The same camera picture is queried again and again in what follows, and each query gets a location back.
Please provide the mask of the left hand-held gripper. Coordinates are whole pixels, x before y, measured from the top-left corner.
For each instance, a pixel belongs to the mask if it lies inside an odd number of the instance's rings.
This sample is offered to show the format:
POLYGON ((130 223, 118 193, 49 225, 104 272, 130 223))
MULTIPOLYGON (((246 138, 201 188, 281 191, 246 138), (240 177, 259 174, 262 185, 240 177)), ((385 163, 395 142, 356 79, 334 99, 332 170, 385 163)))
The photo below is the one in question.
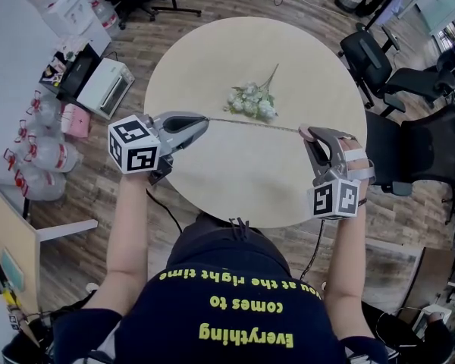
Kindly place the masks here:
POLYGON ((108 125, 109 155, 122 174, 146 172, 153 185, 171 173, 172 153, 186 149, 208 127, 208 118, 195 112, 131 115, 108 125))

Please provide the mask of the person's right forearm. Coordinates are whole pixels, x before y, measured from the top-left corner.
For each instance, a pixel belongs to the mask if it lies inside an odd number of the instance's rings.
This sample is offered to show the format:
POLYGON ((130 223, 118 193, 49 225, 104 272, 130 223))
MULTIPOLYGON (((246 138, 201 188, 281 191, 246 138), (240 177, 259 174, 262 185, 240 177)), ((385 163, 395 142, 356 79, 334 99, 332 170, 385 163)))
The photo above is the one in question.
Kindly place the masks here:
POLYGON ((328 269, 324 303, 338 339, 373 334, 362 312, 366 280, 366 207, 340 220, 328 269))

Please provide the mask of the person's left forearm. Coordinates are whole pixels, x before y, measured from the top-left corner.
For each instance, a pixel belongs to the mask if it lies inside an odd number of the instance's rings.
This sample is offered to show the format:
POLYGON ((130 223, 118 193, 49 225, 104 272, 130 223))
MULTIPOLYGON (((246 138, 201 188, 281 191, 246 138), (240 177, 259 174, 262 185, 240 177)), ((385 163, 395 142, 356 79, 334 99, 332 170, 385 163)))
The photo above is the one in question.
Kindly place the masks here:
POLYGON ((146 175, 121 178, 115 216, 108 239, 106 274, 86 309, 109 309, 126 315, 148 280, 146 175))

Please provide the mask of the person's right hand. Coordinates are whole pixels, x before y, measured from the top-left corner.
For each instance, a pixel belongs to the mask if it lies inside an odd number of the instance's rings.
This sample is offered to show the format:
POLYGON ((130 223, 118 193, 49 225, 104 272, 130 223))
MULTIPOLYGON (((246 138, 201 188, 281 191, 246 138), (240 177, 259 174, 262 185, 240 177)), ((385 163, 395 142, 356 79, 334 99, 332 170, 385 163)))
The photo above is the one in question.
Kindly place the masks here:
MULTIPOLYGON (((348 170, 348 177, 351 180, 356 179, 356 175, 361 177, 362 175, 367 176, 368 169, 370 168, 369 160, 367 159, 366 152, 361 147, 357 140, 350 140, 348 138, 343 138, 340 140, 340 145, 344 150, 344 155, 347 160, 347 170, 348 170), (349 160, 350 155, 348 154, 349 151, 356 151, 357 158, 354 160, 349 160)), ((366 177, 365 179, 360 179, 360 186, 361 190, 366 190, 370 184, 370 177, 366 177)))

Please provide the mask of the white artificial flower bouquet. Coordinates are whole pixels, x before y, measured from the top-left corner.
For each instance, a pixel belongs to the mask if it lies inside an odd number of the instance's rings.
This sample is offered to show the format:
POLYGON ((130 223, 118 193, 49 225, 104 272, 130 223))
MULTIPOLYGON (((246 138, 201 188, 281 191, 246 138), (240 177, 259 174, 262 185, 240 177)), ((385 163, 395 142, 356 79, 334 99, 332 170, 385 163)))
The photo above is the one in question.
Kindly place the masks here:
POLYGON ((232 86, 227 96, 224 111, 233 115, 244 115, 253 120, 270 123, 277 116, 275 98, 270 93, 270 86, 278 70, 277 64, 262 84, 254 81, 245 83, 242 86, 232 86))

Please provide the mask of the white toaster oven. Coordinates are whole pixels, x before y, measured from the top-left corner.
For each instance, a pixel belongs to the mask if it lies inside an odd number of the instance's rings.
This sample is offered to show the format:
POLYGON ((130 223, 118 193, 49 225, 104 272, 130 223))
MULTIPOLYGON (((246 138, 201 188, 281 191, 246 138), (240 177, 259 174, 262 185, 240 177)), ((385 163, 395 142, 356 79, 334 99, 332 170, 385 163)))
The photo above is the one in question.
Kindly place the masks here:
POLYGON ((80 91, 77 101, 92 113, 111 120, 134 81, 126 64, 103 58, 80 91))

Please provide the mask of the black mesh office chair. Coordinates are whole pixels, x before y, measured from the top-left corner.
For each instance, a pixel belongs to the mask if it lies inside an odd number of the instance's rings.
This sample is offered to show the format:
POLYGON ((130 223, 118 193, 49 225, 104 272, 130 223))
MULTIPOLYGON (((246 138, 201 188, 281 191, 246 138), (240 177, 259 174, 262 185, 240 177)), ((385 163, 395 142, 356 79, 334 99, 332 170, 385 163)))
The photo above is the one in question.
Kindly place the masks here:
POLYGON ((366 153, 375 166, 375 185, 385 193, 410 196, 416 181, 447 184, 454 213, 455 107, 401 124, 367 111, 366 123, 366 153))

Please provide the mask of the black box appliance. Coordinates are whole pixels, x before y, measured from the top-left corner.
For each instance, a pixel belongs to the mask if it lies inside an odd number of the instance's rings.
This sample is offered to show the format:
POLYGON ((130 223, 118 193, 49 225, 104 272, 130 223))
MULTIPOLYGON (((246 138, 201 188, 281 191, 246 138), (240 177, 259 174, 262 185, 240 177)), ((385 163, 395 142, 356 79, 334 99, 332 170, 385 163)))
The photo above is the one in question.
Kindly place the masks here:
POLYGON ((66 64, 67 70, 59 85, 58 99, 61 101, 76 101, 100 62, 101 57, 90 45, 86 45, 78 53, 74 62, 66 64))

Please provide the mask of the white plastic bag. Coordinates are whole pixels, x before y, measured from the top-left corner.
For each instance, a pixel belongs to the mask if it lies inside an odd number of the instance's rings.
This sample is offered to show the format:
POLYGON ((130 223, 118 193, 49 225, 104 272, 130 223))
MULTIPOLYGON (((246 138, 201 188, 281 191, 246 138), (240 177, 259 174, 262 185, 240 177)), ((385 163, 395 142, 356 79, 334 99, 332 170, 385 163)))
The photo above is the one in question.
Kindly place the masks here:
POLYGON ((89 40, 80 36, 63 36, 59 39, 57 50, 65 61, 73 62, 88 44, 89 40))

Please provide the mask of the tray of small items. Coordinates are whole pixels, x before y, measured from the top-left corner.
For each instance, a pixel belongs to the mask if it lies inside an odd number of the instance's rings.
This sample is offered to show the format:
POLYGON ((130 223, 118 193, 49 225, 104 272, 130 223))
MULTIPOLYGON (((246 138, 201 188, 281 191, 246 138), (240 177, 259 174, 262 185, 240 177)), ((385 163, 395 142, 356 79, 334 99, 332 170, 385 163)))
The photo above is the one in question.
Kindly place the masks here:
POLYGON ((57 60, 48 64, 42 72, 39 82, 44 85, 52 85, 58 87, 62 81, 64 73, 66 72, 66 65, 57 60))

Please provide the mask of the dark wooden desk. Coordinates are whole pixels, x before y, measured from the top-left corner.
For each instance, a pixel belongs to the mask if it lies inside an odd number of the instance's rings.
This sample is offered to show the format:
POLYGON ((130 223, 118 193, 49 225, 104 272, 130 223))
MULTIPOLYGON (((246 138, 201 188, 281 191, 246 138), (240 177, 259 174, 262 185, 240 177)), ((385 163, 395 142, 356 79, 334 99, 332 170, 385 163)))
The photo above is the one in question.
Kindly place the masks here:
POLYGON ((406 322, 444 292, 455 252, 368 239, 363 300, 406 322))

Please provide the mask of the person's navy printed t-shirt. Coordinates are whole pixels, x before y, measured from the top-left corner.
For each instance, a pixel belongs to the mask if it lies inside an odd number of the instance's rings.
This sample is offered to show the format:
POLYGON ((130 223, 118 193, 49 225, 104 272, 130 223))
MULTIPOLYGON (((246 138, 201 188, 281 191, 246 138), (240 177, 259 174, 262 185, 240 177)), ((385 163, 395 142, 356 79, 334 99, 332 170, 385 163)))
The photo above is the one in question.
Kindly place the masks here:
POLYGON ((320 294, 283 277, 186 264, 152 278, 133 308, 80 309, 54 325, 55 364, 388 364, 384 345, 340 339, 320 294))

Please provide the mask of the light wooden desk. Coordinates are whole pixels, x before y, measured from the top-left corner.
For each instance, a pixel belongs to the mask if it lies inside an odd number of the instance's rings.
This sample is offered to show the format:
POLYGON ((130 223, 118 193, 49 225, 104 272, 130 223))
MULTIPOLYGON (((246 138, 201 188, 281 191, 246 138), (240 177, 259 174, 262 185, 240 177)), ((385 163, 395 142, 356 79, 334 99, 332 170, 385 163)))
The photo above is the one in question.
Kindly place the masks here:
POLYGON ((90 219, 36 230, 0 192, 0 256, 7 253, 12 265, 23 275, 24 287, 14 288, 14 292, 25 313, 36 313, 40 310, 40 244, 97 227, 97 220, 90 219))

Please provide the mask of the teal notebook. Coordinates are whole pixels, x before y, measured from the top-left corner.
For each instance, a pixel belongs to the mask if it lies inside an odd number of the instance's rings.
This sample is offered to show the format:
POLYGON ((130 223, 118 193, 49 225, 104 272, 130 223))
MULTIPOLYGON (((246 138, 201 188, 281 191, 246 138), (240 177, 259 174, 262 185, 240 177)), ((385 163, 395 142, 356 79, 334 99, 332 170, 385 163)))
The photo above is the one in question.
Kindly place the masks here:
POLYGON ((24 273, 6 248, 2 250, 0 263, 9 284, 16 291, 23 292, 25 289, 24 273))

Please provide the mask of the yellow small object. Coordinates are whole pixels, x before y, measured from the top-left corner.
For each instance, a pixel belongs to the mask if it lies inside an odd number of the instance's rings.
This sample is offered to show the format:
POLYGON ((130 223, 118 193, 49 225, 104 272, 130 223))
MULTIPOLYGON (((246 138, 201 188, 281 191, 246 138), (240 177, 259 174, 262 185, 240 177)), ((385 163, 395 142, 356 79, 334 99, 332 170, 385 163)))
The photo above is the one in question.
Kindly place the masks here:
POLYGON ((2 297, 5 300, 7 306, 11 306, 13 308, 21 307, 20 300, 17 298, 17 296, 13 292, 6 290, 2 293, 2 297))

